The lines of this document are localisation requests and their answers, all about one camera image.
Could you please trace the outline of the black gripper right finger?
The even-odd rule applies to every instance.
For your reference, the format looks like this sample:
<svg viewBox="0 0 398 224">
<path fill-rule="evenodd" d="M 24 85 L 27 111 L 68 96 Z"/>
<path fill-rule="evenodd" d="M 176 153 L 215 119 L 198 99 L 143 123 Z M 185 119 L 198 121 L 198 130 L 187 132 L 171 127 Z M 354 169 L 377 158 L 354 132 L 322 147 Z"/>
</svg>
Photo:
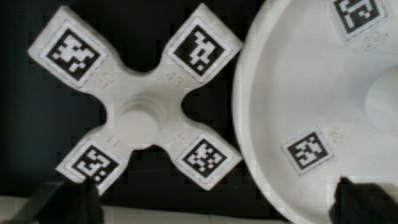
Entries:
<svg viewBox="0 0 398 224">
<path fill-rule="evenodd" d="M 329 218 L 333 224 L 398 224 L 398 202 L 375 183 L 340 178 Z"/>
</svg>

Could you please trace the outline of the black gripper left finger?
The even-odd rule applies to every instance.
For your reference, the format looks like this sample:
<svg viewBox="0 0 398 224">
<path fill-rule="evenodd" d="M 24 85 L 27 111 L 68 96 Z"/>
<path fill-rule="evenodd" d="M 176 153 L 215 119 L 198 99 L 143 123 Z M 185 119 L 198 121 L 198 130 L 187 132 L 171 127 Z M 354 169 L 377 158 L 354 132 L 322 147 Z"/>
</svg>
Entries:
<svg viewBox="0 0 398 224">
<path fill-rule="evenodd" d="M 6 224 L 105 224 L 95 181 L 47 182 Z"/>
</svg>

